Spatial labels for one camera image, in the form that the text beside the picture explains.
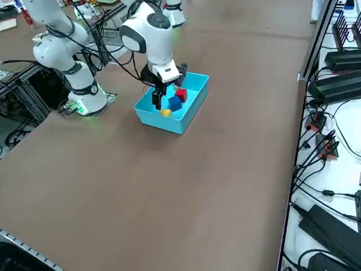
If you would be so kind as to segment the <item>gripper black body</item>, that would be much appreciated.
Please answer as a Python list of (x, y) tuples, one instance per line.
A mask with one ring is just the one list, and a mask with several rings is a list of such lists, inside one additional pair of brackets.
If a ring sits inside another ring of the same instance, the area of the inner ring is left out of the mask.
[(156, 72), (154, 74), (149, 70), (148, 65), (146, 64), (140, 72), (140, 79), (143, 82), (154, 85), (156, 88), (162, 87), (162, 79), (161, 76)]

